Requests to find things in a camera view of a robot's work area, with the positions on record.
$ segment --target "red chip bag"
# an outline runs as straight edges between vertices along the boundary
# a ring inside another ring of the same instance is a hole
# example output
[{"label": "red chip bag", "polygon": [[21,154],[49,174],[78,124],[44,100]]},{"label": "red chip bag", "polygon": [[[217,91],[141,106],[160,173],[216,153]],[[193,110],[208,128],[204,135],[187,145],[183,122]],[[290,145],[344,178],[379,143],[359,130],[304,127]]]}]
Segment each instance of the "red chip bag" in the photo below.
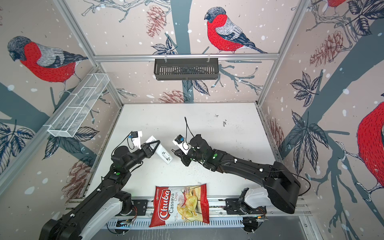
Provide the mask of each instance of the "red chip bag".
[{"label": "red chip bag", "polygon": [[149,227],[200,221],[209,223],[207,185],[157,187]]}]

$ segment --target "table surface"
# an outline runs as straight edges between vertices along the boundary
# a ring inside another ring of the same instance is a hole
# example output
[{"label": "table surface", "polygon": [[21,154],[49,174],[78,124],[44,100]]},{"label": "table surface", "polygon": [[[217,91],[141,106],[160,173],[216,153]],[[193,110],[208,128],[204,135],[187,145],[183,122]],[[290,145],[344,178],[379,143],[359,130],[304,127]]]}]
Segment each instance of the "table surface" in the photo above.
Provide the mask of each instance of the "table surface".
[{"label": "table surface", "polygon": [[253,103],[127,104],[122,109],[87,195],[100,184],[101,176],[108,173],[112,164],[111,152],[131,131],[142,131],[141,143],[153,135],[173,157],[169,165],[157,154],[144,159],[143,165],[132,173],[122,189],[133,197],[153,197],[155,186],[206,183],[208,196],[240,195],[246,187],[259,187],[233,174],[211,172],[197,162],[184,166],[171,151],[177,149],[172,140],[179,134],[185,136],[184,116],[192,133],[201,134],[213,149],[261,164],[273,164],[275,161]]}]

